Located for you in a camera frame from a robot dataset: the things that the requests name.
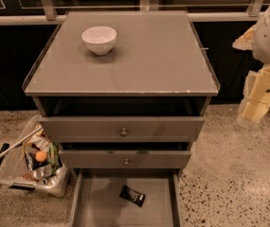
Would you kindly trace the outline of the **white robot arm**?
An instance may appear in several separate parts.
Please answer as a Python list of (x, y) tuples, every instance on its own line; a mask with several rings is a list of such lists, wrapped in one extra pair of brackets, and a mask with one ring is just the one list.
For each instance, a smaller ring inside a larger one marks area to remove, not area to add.
[(270, 109), (270, 6), (232, 46), (251, 50), (253, 58), (263, 63), (258, 72), (248, 73), (239, 108), (239, 118), (243, 122), (259, 123)]

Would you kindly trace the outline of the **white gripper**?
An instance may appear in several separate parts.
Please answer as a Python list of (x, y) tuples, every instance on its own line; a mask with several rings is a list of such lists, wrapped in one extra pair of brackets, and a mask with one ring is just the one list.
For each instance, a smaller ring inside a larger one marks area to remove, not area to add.
[[(236, 39), (232, 47), (239, 50), (251, 50), (255, 26)], [(270, 64), (266, 63), (254, 76), (254, 82), (247, 96), (239, 106), (241, 120), (259, 123), (268, 113), (270, 108)]]

